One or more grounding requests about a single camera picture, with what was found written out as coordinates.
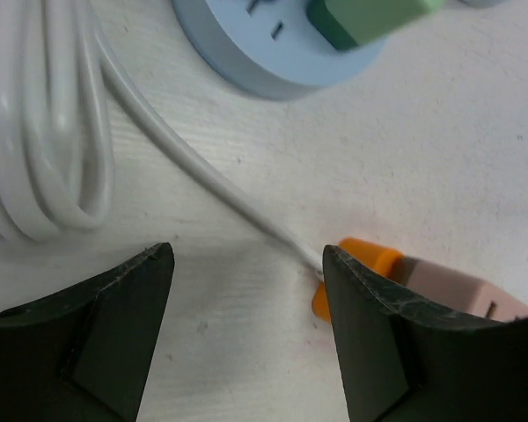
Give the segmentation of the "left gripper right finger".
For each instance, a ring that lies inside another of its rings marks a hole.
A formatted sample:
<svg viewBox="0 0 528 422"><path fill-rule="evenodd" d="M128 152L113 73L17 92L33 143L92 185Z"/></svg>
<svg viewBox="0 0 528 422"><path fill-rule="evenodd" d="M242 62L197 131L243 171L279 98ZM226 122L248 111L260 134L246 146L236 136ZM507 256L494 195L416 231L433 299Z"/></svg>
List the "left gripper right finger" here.
<svg viewBox="0 0 528 422"><path fill-rule="evenodd" d="M528 317L447 308L323 251L326 296L353 421L528 421Z"/></svg>

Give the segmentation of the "green plug adapter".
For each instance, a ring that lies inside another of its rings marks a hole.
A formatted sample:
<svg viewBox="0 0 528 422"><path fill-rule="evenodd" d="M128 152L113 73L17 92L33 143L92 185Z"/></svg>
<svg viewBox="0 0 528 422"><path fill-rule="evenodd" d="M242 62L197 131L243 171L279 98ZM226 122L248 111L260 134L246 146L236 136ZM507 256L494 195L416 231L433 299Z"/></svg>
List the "green plug adapter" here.
<svg viewBox="0 0 528 422"><path fill-rule="evenodd" d="M338 51L365 46L424 18L443 0L312 0L306 15Z"/></svg>

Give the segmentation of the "orange power strip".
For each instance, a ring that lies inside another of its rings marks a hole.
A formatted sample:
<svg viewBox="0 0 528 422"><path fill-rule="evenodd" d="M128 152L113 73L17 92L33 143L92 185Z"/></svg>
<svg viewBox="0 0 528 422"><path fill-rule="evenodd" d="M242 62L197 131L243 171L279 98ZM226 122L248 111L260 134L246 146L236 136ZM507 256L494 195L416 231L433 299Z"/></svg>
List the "orange power strip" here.
<svg viewBox="0 0 528 422"><path fill-rule="evenodd" d="M400 251L355 237L346 237L338 245L374 273L386 278L391 275L393 268L404 258ZM319 283L312 298L312 312L316 317L331 323L324 282Z"/></svg>

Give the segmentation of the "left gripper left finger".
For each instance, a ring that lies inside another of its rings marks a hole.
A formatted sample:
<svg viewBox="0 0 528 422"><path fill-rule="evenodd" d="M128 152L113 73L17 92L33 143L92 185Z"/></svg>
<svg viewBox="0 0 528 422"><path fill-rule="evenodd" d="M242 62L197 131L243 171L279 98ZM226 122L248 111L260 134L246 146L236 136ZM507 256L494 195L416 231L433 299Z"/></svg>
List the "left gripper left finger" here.
<svg viewBox="0 0 528 422"><path fill-rule="evenodd" d="M160 243L0 313L0 421L134 421L174 270Z"/></svg>

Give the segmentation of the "round light blue power strip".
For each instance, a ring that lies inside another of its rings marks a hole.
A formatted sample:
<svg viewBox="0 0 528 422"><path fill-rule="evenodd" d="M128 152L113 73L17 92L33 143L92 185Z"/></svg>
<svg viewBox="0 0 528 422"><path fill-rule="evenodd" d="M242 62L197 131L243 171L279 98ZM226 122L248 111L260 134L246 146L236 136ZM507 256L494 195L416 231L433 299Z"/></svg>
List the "round light blue power strip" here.
<svg viewBox="0 0 528 422"><path fill-rule="evenodd" d="M217 74L275 101L348 81L385 44L336 50L307 18L305 1L172 0L172 7L190 43Z"/></svg>

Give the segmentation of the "brown pink plug adapter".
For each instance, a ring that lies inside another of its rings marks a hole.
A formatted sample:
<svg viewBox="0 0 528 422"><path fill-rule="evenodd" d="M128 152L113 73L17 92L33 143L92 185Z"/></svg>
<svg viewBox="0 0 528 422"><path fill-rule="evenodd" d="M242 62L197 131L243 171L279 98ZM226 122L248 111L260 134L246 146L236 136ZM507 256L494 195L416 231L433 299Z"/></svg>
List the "brown pink plug adapter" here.
<svg viewBox="0 0 528 422"><path fill-rule="evenodd" d="M400 258L388 279L433 302L476 317L499 322L528 317L528 306L496 285L427 260Z"/></svg>

